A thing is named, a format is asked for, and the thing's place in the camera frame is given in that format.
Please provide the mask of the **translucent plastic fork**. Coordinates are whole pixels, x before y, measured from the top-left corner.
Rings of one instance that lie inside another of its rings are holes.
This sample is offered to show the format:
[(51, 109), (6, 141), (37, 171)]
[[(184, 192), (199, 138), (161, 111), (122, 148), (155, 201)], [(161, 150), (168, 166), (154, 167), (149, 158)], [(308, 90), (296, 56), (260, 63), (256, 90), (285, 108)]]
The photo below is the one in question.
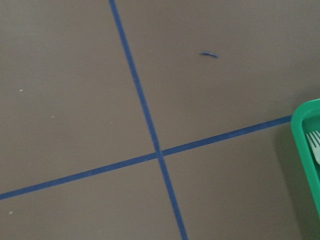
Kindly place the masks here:
[(309, 143), (314, 160), (320, 164), (320, 133), (318, 130), (311, 131), (306, 134), (306, 139)]

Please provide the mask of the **green plastic tray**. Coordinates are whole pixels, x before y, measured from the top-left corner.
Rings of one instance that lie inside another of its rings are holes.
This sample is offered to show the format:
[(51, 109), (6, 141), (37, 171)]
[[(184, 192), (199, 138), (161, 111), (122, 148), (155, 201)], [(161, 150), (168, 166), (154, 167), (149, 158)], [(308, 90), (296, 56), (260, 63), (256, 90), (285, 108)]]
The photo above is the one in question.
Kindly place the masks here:
[(301, 204), (299, 216), (302, 229), (308, 234), (320, 233), (320, 165), (315, 161), (306, 134), (320, 132), (320, 100), (313, 99), (302, 103), (294, 111), (291, 119), (291, 132), (301, 165), (299, 195)]

